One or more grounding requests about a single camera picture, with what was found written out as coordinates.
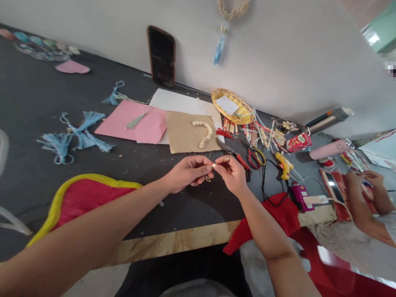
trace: gray tabletop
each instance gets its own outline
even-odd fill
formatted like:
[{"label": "gray tabletop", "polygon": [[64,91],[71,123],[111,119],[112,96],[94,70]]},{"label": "gray tabletop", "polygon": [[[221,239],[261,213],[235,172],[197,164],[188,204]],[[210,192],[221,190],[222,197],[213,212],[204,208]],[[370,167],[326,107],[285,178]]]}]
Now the gray tabletop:
[{"label": "gray tabletop", "polygon": [[[35,60],[17,51],[13,44],[0,39],[0,128],[10,138],[10,152],[5,172],[0,179],[0,205],[21,219],[34,233],[47,217],[50,203],[56,190],[69,178],[79,174],[97,173],[118,180],[147,184],[167,173],[177,162],[189,154],[171,154],[169,146],[137,144],[134,141],[106,136],[98,138],[115,143],[110,153],[102,153],[97,147],[73,152],[75,162],[70,165],[55,165],[54,154],[42,150],[36,142],[43,133],[61,133],[66,126],[59,121],[62,112],[69,113],[68,119],[77,124],[83,119],[83,111],[97,111],[109,115],[115,106],[101,103],[113,90],[118,80],[125,86],[122,93],[131,98],[148,101],[158,86],[144,76],[143,72],[116,62],[84,53],[76,58],[91,68],[85,75],[64,74],[56,71],[57,63]],[[193,94],[210,101],[210,96],[178,86],[173,89],[184,95]],[[271,125],[271,117],[259,113],[264,123]],[[329,142],[324,134],[313,137],[313,147]],[[233,145],[246,154],[240,144]],[[268,159],[275,159],[265,152]],[[224,152],[209,152],[211,160]],[[320,165],[310,161],[307,152],[287,156],[302,176],[319,176]],[[250,189],[262,200],[261,176],[253,170]],[[282,191],[279,171],[267,167],[267,195]],[[315,181],[304,183],[310,195],[325,194]],[[202,225],[242,219],[242,208],[222,179],[217,175],[211,183],[198,187],[187,187],[179,194],[164,199],[164,206],[156,206],[127,238],[171,232]],[[0,228],[0,261],[9,259],[22,250],[31,237]]]}]

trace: pink paper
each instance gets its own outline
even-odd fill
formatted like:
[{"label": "pink paper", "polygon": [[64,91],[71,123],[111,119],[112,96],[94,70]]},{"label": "pink paper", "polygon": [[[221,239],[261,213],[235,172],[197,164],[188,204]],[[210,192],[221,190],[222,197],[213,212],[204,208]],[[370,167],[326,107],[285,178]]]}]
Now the pink paper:
[{"label": "pink paper", "polygon": [[68,60],[62,64],[59,64],[58,66],[55,67],[55,69],[63,73],[79,73],[79,74],[84,74],[91,70],[87,66],[81,65],[80,63],[77,63],[72,60]]},{"label": "pink paper", "polygon": [[[134,129],[125,128],[146,112]],[[166,116],[162,109],[123,100],[112,114],[96,129],[96,134],[157,144],[166,130]]]}]

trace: hand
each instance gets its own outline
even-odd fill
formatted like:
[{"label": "hand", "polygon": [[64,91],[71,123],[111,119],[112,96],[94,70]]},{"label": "hand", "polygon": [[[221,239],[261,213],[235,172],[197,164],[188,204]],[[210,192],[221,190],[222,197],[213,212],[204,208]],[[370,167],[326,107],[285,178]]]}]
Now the hand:
[{"label": "hand", "polygon": [[355,172],[351,171],[348,172],[347,175],[345,176],[345,179],[347,180],[348,187],[349,186],[361,186],[362,182],[364,181],[364,178],[366,175],[364,173],[360,172]]},{"label": "hand", "polygon": [[205,180],[205,176],[214,178],[213,162],[205,156],[185,157],[163,177],[165,185],[170,187],[169,192],[176,194],[189,184],[197,186]]},{"label": "hand", "polygon": [[240,198],[241,195],[249,191],[245,169],[233,156],[222,156],[215,163],[217,165],[214,170],[222,176],[232,194]]},{"label": "hand", "polygon": [[366,175],[366,180],[373,185],[373,187],[381,187],[384,185],[384,177],[375,171],[367,170],[363,172]]}]

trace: green wall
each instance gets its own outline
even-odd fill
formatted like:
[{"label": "green wall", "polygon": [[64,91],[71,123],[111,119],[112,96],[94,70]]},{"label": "green wall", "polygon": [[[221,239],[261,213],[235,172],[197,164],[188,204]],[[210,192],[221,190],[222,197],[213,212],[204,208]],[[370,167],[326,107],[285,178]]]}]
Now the green wall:
[{"label": "green wall", "polygon": [[371,23],[380,40],[372,45],[378,52],[391,52],[396,48],[396,0],[388,5]]}]

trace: wicker basket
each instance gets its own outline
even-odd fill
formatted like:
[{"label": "wicker basket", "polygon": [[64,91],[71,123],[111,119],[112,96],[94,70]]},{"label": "wicker basket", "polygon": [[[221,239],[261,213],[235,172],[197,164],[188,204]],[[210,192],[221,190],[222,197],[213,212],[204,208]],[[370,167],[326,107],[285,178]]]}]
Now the wicker basket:
[{"label": "wicker basket", "polygon": [[[216,100],[223,97],[227,96],[232,102],[234,102],[236,105],[239,106],[238,110],[233,114],[229,115],[227,114],[220,106],[217,105]],[[212,101],[214,103],[214,106],[216,106],[217,110],[220,111],[222,115],[224,115],[226,118],[231,120],[232,122],[238,124],[238,125],[246,125],[251,123],[255,117],[253,114],[250,114],[253,112],[253,110],[250,108],[249,105],[247,105],[241,98],[236,96],[233,92],[226,90],[226,89],[216,89],[212,92]]]}]

